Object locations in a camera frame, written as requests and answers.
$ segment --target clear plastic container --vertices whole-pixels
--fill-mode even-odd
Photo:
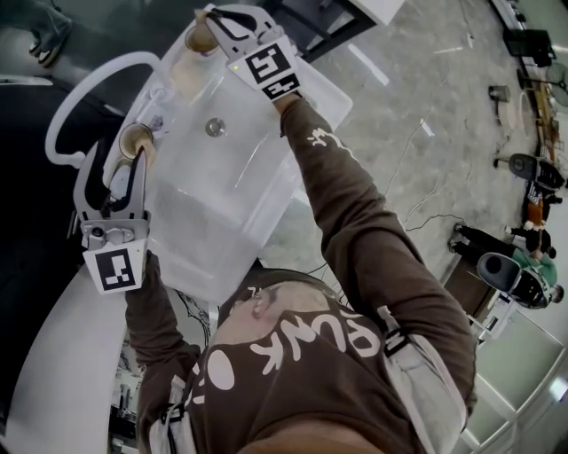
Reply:
[[[308,98],[318,110],[332,109],[336,127],[351,100],[307,64],[300,69]],[[272,234],[300,172],[272,104],[224,67],[196,99],[177,103],[147,176],[148,247],[167,286],[222,304]],[[219,137],[206,132],[214,118],[225,125]]]

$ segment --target black shoe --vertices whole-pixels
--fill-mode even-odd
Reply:
[[[454,224],[454,233],[462,233],[462,230],[465,226],[466,226],[465,223],[455,223]]]
[[[65,43],[65,40],[67,40],[67,37],[65,37],[65,39],[63,41],[61,41],[59,44],[57,44],[53,49],[51,49],[50,51],[47,52],[40,52],[37,58],[37,62],[42,66],[42,67],[49,67],[51,65],[51,63],[53,63],[53,61],[57,58],[57,56],[59,55],[59,51],[61,51],[61,47],[63,47],[63,44]]]
[[[42,51],[42,42],[38,39],[34,39],[34,41],[29,45],[29,55],[32,57],[38,57],[39,53]]]
[[[455,240],[452,239],[452,238],[450,238],[450,239],[447,241],[447,248],[448,248],[448,250],[449,250],[452,254],[455,254],[455,245],[457,245],[457,244],[458,244],[458,242],[455,241]]]

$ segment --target hoodie sleeve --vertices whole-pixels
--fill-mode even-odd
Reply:
[[[148,434],[170,399],[171,381],[187,381],[200,355],[197,345],[188,345],[178,331],[176,314],[160,279],[158,257],[148,253],[144,283],[126,293],[126,325],[138,366],[145,367],[138,396],[137,440],[149,452]]]
[[[302,172],[321,250],[351,306],[376,319],[386,305],[403,329],[427,338],[471,408],[474,341],[459,303],[426,269],[372,177],[303,99],[281,128]]]

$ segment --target brown hoodie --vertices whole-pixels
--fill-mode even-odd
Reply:
[[[371,176],[309,104],[291,105],[281,127],[323,231],[323,255],[352,309],[311,276],[253,269],[200,354],[176,330],[153,256],[143,287],[126,295],[130,344],[146,366],[138,446],[149,452],[150,426],[167,409],[177,375],[199,453],[235,453],[279,425],[307,419],[349,427],[387,454],[423,452],[385,371],[376,310],[388,306],[402,330],[431,343],[471,410],[467,318],[426,270]]]

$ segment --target gray floor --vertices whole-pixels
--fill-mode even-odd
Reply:
[[[337,134],[388,194],[390,209],[407,230],[433,215],[455,215],[502,237],[506,224],[519,222],[525,185],[494,169],[493,155],[509,135],[502,154],[532,152],[536,130],[527,138],[520,121],[513,130],[497,124],[487,87],[508,85],[517,103],[517,62],[488,3],[464,0],[464,6],[475,36],[472,49],[453,0],[406,0],[388,27],[374,27],[351,42],[387,75],[386,86],[347,44],[314,66],[353,99]],[[434,136],[421,128],[422,119]],[[446,241],[455,222],[440,217],[409,232],[438,278],[453,264]],[[263,258],[273,266],[313,270],[323,263],[319,239],[309,207],[293,200]],[[324,279],[336,282],[330,270]]]
[[[5,28],[0,30],[0,73],[52,74],[77,83],[125,52],[162,55],[192,20],[193,8],[205,3],[59,0],[75,24],[57,64],[43,70],[28,56],[30,34]],[[386,74],[387,85],[347,44],[314,66],[353,99],[337,133],[387,192],[390,209],[408,230],[433,215],[454,215],[501,236],[505,224],[518,222],[524,182],[493,169],[492,157],[506,142],[504,154],[531,152],[535,131],[527,138],[520,125],[513,130],[498,126],[487,87],[506,84],[517,102],[517,63],[505,49],[501,25],[487,1],[463,4],[469,25],[453,0],[406,0],[389,26],[378,25],[352,41]],[[466,38],[468,27],[475,36],[473,48]],[[146,78],[145,68],[131,68],[98,87],[96,94],[126,111]],[[431,134],[421,128],[422,119]],[[455,221],[440,217],[409,232],[439,278],[454,259],[446,240]],[[320,233],[301,197],[290,204],[262,258],[270,266],[303,271],[323,263]],[[324,271],[325,280],[334,285],[332,272]]]

